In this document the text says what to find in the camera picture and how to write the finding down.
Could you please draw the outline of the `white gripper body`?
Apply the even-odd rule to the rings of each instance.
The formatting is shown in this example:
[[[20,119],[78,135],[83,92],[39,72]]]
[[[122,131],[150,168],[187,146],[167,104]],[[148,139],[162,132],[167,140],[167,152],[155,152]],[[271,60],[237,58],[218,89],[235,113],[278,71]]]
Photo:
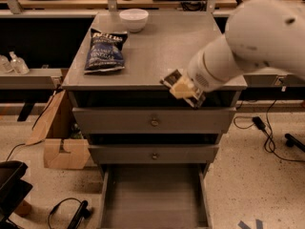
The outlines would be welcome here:
[[[205,52],[200,50],[187,67],[187,76],[196,88],[205,93],[219,89],[229,81],[228,77],[217,75],[217,72],[214,73],[212,69],[209,69],[209,66],[214,66],[214,63],[207,64]]]

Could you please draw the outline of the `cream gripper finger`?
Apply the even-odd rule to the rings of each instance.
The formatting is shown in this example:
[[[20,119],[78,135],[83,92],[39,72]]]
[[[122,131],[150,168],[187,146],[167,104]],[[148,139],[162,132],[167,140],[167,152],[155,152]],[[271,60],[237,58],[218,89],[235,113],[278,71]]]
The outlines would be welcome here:
[[[195,94],[194,84],[187,76],[182,76],[171,86],[170,93],[177,99],[192,97]]]

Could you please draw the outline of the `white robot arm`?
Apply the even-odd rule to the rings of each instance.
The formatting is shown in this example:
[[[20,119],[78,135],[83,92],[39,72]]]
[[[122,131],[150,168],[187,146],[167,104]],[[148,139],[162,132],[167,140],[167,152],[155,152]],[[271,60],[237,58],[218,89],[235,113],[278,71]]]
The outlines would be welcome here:
[[[305,76],[305,10],[283,0],[248,0],[229,16],[223,34],[200,49],[170,87],[176,98],[199,98],[262,68]]]

